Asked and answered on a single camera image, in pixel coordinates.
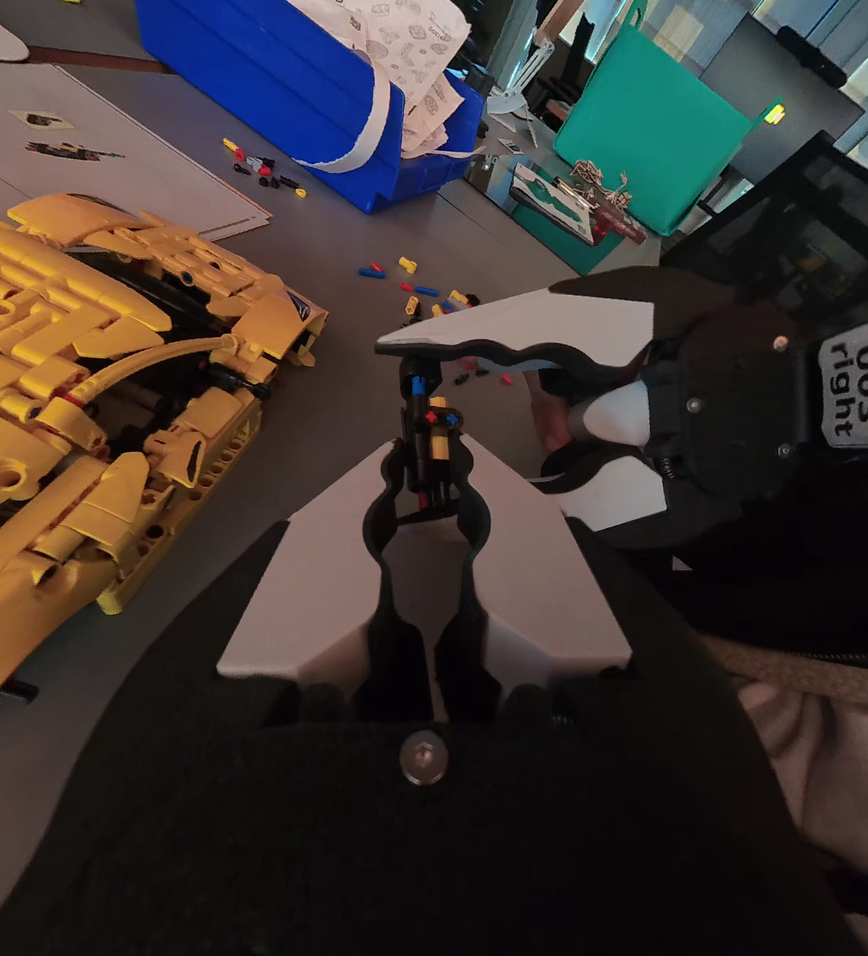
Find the blue plastic bin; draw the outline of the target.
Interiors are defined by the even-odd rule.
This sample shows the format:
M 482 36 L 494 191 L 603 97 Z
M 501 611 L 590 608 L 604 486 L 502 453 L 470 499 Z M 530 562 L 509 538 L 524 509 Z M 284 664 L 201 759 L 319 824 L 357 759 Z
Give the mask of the blue plastic bin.
M 290 2 L 138 1 L 146 51 L 366 214 L 437 193 L 469 165 L 483 98 L 460 97 L 444 148 L 402 157 L 404 91 Z

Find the scattered colourful toy pieces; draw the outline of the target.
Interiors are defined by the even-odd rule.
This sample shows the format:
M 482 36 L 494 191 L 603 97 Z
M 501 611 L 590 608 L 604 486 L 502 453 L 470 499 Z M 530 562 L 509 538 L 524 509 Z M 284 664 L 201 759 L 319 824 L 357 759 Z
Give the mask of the scattered colourful toy pieces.
M 298 198 L 307 198 L 308 192 L 302 185 L 278 172 L 275 160 L 249 154 L 228 137 L 222 138 L 222 145 L 230 154 L 231 166 L 236 174 L 252 178 L 261 187 L 284 188 L 292 191 Z
M 399 287 L 403 293 L 407 294 L 403 309 L 405 321 L 402 322 L 401 328 L 417 324 L 426 318 L 452 315 L 481 304 L 480 298 L 475 293 L 461 293 L 453 290 L 446 297 L 441 297 L 436 289 L 417 286 L 407 281 L 401 281 Z M 506 387 L 514 385 L 511 373 L 492 372 L 484 359 L 464 357 L 457 360 L 457 365 L 462 371 L 455 377 L 454 385 L 460 386 L 471 377 L 483 378 L 491 375 L 499 376 L 499 381 Z

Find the open instruction booklet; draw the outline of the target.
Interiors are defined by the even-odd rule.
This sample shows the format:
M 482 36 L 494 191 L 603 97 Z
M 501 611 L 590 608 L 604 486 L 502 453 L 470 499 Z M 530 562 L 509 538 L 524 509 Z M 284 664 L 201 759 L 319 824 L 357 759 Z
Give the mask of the open instruction booklet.
M 66 193 L 217 241 L 270 214 L 62 68 L 0 63 L 0 218 Z

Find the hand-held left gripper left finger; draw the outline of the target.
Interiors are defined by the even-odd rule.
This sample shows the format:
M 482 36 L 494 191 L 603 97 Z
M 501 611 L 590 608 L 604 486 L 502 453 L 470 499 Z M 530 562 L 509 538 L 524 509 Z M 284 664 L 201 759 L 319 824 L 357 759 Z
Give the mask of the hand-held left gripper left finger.
M 287 521 L 217 663 L 230 679 L 398 684 L 414 627 L 392 601 L 383 550 L 396 525 L 403 443 L 388 441 Z

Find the brown toy model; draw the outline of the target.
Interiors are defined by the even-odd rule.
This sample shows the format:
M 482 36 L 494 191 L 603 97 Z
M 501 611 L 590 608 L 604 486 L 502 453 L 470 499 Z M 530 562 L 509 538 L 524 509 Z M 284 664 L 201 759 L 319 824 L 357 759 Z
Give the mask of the brown toy model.
M 619 185 L 609 187 L 605 174 L 592 161 L 578 161 L 572 167 L 565 183 L 589 209 L 595 245 L 609 234 L 630 240 L 633 245 L 645 242 L 646 229 L 631 215 L 628 182 L 626 173 L 621 173 Z

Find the black mesh office chair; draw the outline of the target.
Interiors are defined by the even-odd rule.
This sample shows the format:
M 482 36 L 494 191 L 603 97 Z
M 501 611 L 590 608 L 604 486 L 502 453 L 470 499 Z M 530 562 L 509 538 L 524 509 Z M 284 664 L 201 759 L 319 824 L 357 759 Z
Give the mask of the black mesh office chair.
M 868 168 L 813 136 L 723 211 L 679 239 L 661 266 L 768 300 L 792 319 L 868 321 Z

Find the person's right hand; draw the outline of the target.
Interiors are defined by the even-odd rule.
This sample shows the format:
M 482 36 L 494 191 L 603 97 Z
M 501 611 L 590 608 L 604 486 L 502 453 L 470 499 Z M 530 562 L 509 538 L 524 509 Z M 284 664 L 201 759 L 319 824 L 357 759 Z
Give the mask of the person's right hand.
M 572 441 L 570 407 L 563 398 L 544 389 L 538 371 L 525 372 L 523 377 L 530 395 L 530 410 L 538 440 L 550 455 Z

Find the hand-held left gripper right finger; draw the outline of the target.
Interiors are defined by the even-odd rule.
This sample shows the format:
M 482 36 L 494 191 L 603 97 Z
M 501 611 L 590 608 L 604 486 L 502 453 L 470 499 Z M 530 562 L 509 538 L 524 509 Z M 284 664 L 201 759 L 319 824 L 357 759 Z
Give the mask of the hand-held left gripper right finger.
M 628 663 L 630 643 L 551 498 L 467 435 L 452 442 L 452 480 L 468 545 L 459 626 L 499 690 Z

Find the person's right forearm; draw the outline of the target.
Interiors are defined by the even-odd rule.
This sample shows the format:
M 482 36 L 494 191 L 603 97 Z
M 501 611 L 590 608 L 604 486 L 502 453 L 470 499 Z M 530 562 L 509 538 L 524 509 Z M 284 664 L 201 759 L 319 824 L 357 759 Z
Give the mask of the person's right forearm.
M 678 554 L 664 595 L 708 636 L 868 670 L 868 457 Z

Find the teal storage box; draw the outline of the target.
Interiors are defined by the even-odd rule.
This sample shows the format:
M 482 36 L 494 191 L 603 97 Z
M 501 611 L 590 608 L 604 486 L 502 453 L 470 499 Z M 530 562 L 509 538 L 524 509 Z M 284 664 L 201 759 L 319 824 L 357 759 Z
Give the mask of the teal storage box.
M 555 135 L 563 162 L 592 161 L 609 187 L 628 177 L 631 215 L 675 233 L 741 148 L 749 119 L 663 52 L 641 30 L 632 2 Z

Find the white printed paper bag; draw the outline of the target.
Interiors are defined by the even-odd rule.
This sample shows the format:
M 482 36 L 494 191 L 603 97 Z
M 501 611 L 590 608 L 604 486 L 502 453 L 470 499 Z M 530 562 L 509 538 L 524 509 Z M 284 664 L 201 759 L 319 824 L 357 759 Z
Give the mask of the white printed paper bag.
M 354 144 L 337 158 L 300 161 L 301 165 L 329 174 L 350 173 L 365 165 L 380 144 L 393 87 L 400 89 L 405 99 L 402 160 L 428 155 L 466 160 L 477 153 L 477 149 L 445 147 L 446 122 L 463 99 L 444 70 L 470 31 L 452 2 L 293 1 L 292 6 L 372 69 L 371 107 Z

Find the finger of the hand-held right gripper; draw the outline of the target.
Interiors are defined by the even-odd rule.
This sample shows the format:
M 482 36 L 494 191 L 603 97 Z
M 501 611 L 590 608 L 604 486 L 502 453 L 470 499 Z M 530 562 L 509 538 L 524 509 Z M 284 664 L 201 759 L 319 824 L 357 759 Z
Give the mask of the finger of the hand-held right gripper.
M 652 303 L 539 290 L 400 328 L 373 350 L 401 359 L 475 357 L 500 367 L 609 374 L 630 366 L 654 340 Z
M 595 451 L 559 474 L 535 479 L 566 518 L 603 532 L 667 512 L 664 480 L 637 455 Z

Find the yellow black toy connector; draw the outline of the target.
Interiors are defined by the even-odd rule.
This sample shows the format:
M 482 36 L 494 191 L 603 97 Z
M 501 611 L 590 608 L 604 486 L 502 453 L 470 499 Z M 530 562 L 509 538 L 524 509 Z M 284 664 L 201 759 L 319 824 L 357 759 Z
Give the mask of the yellow black toy connector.
M 437 394 L 441 383 L 442 377 L 438 362 L 426 358 L 404 358 L 401 360 L 399 365 L 399 387 L 403 400 L 401 415 L 405 400 L 411 395 L 422 393 L 428 397 L 430 412 L 427 415 L 427 420 L 431 423 L 430 477 L 432 481 L 440 481 L 443 490 L 443 504 L 440 508 L 421 510 L 417 507 L 414 512 L 406 514 L 398 520 L 401 525 L 419 524 L 455 516 L 460 508 L 461 494 L 456 490 L 452 477 L 450 442 L 453 437 L 457 437 L 461 433 L 464 418 L 446 399 Z M 408 491 L 412 493 L 408 488 L 405 445 L 404 454 L 406 485 Z

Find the yellow toy brick car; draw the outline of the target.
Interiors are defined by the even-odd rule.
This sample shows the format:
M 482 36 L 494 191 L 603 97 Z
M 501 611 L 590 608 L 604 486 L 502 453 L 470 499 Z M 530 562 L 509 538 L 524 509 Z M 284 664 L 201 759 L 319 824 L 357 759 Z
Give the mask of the yellow toy brick car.
M 118 615 L 242 459 L 329 311 L 151 212 L 60 193 L 0 220 L 0 699 Z

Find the green plastic bin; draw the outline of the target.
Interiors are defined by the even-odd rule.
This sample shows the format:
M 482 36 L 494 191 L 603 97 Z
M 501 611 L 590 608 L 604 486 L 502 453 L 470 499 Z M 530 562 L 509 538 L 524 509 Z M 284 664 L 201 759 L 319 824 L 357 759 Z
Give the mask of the green plastic bin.
M 624 205 L 583 175 L 557 176 L 518 161 L 508 197 L 511 218 L 580 275 L 622 242 L 640 247 L 648 236 Z

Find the grey monitor screen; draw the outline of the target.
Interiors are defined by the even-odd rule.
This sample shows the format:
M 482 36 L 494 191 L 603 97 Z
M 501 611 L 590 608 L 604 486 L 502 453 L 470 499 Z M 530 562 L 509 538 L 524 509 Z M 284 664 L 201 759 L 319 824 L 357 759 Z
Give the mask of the grey monitor screen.
M 788 27 L 769 30 L 745 14 L 701 73 L 703 83 L 761 122 L 730 161 L 758 184 L 818 133 L 837 140 L 865 110 L 845 92 L 846 74 Z

